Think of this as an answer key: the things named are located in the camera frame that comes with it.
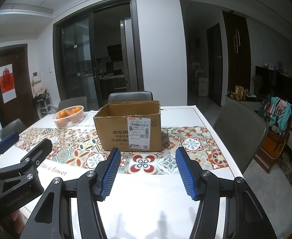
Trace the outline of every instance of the basket of oranges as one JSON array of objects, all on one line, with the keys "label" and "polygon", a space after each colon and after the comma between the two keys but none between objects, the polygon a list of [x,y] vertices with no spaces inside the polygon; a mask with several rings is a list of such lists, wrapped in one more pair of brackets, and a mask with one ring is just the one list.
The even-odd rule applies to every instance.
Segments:
[{"label": "basket of oranges", "polygon": [[67,128],[80,123],[84,118],[84,107],[73,106],[59,111],[53,116],[58,128]]}]

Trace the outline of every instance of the dining table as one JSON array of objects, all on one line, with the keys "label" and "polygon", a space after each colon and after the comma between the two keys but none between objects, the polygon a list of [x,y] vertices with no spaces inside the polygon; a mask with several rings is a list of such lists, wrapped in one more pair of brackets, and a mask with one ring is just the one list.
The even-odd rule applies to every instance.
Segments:
[{"label": "dining table", "polygon": [[[46,189],[55,177],[64,181],[94,170],[107,158],[94,125],[97,111],[85,112],[84,119],[70,128],[59,129],[53,115],[40,119],[19,141],[0,156],[0,168],[17,164],[42,139],[53,149],[37,168]],[[196,106],[160,107],[162,150],[121,152],[121,162],[110,195],[98,202],[108,238],[187,239],[193,228],[199,201],[187,195],[180,177],[175,151],[183,146],[191,159],[217,177],[233,180],[239,168],[212,126]],[[40,196],[21,208],[28,218]],[[220,198],[215,238],[223,237],[226,198]],[[74,238],[81,238],[77,199],[71,199]]]}]

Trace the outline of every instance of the teal garment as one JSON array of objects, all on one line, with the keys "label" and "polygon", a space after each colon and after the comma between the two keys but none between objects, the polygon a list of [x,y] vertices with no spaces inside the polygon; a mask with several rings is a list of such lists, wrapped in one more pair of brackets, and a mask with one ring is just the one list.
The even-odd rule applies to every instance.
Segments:
[{"label": "teal garment", "polygon": [[[271,105],[277,103],[279,100],[278,97],[272,97],[271,98]],[[279,128],[279,134],[281,135],[287,128],[287,121],[291,114],[291,104],[287,103],[287,106],[285,109],[281,112],[279,116],[277,115],[270,115],[270,123],[269,127],[271,127],[273,124],[278,123]]]}]

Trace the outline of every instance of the white box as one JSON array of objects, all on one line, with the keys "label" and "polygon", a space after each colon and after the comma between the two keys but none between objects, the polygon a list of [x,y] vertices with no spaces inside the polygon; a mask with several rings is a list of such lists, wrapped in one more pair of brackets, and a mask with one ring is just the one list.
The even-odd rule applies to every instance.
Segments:
[{"label": "white box", "polygon": [[208,78],[198,78],[198,95],[208,96]]}]

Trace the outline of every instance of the table runner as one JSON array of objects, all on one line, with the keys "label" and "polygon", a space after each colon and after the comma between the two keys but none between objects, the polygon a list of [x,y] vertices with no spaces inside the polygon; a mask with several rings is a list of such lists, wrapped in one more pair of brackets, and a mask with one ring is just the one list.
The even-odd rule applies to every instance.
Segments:
[{"label": "table runner", "polygon": [[[53,144],[47,159],[94,170],[105,160],[105,151],[95,129],[28,128],[20,135],[16,147],[29,152],[44,138]],[[175,151],[183,146],[191,159],[206,170],[228,167],[218,145],[204,127],[168,127],[161,129],[160,152],[121,152],[119,173],[176,174],[179,173]]]}]

